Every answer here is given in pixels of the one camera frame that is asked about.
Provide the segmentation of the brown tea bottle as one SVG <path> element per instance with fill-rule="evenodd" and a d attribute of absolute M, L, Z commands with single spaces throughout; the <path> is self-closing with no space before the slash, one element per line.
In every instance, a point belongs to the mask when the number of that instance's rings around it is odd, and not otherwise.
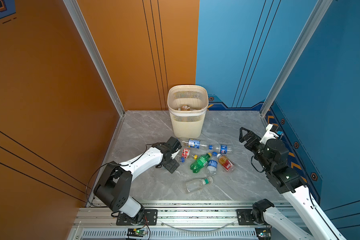
<path fill-rule="evenodd" d="M 179 108 L 180 111 L 191 111 L 192 108 L 189 106 L 189 105 L 182 105 L 180 108 Z"/>

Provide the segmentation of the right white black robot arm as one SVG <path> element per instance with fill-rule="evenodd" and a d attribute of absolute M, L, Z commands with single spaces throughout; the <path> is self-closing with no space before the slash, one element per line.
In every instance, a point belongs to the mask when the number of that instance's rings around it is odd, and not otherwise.
<path fill-rule="evenodd" d="M 345 239 L 314 199 L 308 183 L 296 169 L 288 166 L 290 152 L 280 136 L 279 128 L 273 124 L 267 125 L 262 137 L 242 127 L 239 141 L 253 153 L 253 159 L 261 164 L 269 182 L 291 204 L 309 231 L 304 231 L 286 218 L 267 199 L 253 204 L 252 220 L 257 225 L 275 228 L 288 240 Z"/>

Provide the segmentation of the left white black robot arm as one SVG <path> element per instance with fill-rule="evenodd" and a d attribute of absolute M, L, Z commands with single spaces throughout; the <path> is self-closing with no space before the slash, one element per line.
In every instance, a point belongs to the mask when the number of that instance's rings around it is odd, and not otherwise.
<path fill-rule="evenodd" d="M 144 207 L 130 196 L 132 182 L 156 166 L 174 173 L 180 166 L 175 156 L 181 148 L 180 141 L 171 137 L 164 143 L 146 145 L 146 150 L 141 155 L 126 162 L 112 161 L 105 164 L 93 190 L 95 197 L 113 212 L 125 214 L 133 223 L 139 223 L 144 217 Z"/>

